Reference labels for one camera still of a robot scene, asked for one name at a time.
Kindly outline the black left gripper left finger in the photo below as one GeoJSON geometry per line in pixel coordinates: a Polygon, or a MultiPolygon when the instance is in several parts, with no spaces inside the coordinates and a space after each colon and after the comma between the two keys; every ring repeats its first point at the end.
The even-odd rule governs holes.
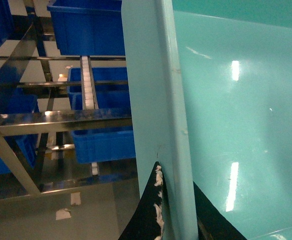
{"type": "Polygon", "coordinates": [[[164,177],[159,162],[155,162],[148,182],[120,240],[161,240],[164,233],[162,215],[164,177]]]}

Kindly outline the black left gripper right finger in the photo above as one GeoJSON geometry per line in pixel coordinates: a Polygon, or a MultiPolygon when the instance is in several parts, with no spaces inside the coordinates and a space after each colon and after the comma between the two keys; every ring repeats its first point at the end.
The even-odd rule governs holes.
{"type": "Polygon", "coordinates": [[[193,182],[198,235],[200,240],[246,240],[213,206],[200,188],[193,182]]]}

